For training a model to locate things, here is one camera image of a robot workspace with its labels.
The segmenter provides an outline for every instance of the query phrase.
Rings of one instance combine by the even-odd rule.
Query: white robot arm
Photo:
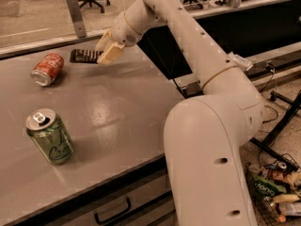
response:
[[[166,119],[165,153],[179,223],[257,225],[239,147],[261,126],[261,95],[182,1],[137,0],[98,43],[96,49],[104,50],[98,62],[107,65],[118,58],[160,22],[170,29],[205,94],[177,104]]]

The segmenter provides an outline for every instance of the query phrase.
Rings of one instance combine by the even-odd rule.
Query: floor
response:
[[[110,0],[104,13],[93,5],[81,8],[86,31],[107,28],[134,0]],[[187,10],[198,6],[185,4]],[[0,0],[0,48],[74,34],[66,0]]]
[[[268,132],[270,132],[277,123],[282,119],[289,105],[281,100],[277,99],[275,102],[270,100],[271,91],[282,94],[283,96],[294,100],[301,90],[301,73],[291,78],[291,81],[278,85],[277,80],[273,82],[269,90],[265,90],[262,96],[265,100],[265,111],[264,111],[264,121],[270,121],[264,123],[261,127],[260,132],[255,136],[256,139],[262,141]],[[274,145],[273,150],[280,154],[289,154],[297,163],[301,165],[301,111],[299,111],[293,119],[288,123],[284,130],[278,135]],[[271,157],[265,152],[261,152],[254,144],[248,142],[246,145],[241,147],[240,150],[243,165],[245,163],[251,163],[253,165],[267,165],[273,163],[275,158]],[[257,220],[259,226],[270,226],[266,224],[261,215],[257,212]],[[293,220],[290,222],[282,223],[280,225],[285,226],[298,226],[301,225],[301,219]]]

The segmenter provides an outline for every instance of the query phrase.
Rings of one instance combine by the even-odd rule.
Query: desk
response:
[[[111,67],[70,63],[75,48],[97,41],[0,61],[0,225],[13,225],[138,169],[164,155],[163,129],[182,100],[137,47]],[[31,70],[50,52],[65,59],[61,75],[43,88]],[[26,134],[25,119],[50,107],[64,121],[74,154],[49,164]]]

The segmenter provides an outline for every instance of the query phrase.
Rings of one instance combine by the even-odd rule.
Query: can tab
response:
[[[33,118],[39,124],[39,126],[43,126],[50,121],[48,117],[44,117],[44,115],[40,112],[36,113]]]

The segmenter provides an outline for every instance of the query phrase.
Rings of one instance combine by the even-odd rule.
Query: cable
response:
[[[271,145],[269,146],[269,148],[272,148],[272,147],[274,146],[275,141],[276,141],[276,139],[273,140],[273,142],[271,143]],[[260,157],[261,157],[261,153],[262,153],[262,152],[263,152],[263,150],[261,150],[261,151],[258,153],[258,156],[257,156],[257,161],[258,161],[258,164],[259,164],[260,166],[262,166],[261,160],[260,160]]]
[[[282,156],[284,157],[285,155],[288,155],[288,156],[290,157],[290,158],[287,158],[287,157],[286,157],[286,159],[293,161],[293,163],[294,163],[298,168],[300,168],[299,164],[293,159],[293,157],[292,157],[289,153],[285,153],[285,154],[283,154]]]
[[[265,105],[264,107],[269,107],[270,109],[272,109],[275,112],[276,116],[273,119],[270,119],[270,120],[267,120],[267,121],[263,121],[262,122],[263,124],[265,124],[267,122],[274,121],[274,120],[276,120],[279,117],[278,112],[273,107],[271,107],[270,105]]]
[[[270,82],[272,81],[273,77],[274,77],[274,73],[272,73],[271,78],[270,78],[269,81],[265,84],[265,86],[261,89],[260,93],[262,93],[262,92],[266,89],[266,87],[267,87],[267,86],[270,84]]]
[[[164,65],[164,67],[166,68],[166,71],[169,73],[170,77],[172,76],[172,72],[168,69],[167,65],[165,64],[165,62],[161,59],[161,57],[159,56],[158,52],[155,50],[154,46],[152,45],[151,39],[150,37],[146,34],[145,37],[148,39],[151,48],[153,49],[153,51],[156,53],[156,55],[159,57],[159,59],[161,60],[162,64]],[[187,96],[184,94],[184,92],[182,91],[182,89],[179,87],[178,83],[176,82],[176,80],[174,78],[172,78],[173,83],[176,85],[179,93],[182,95],[182,97],[184,97],[185,99],[187,99]]]

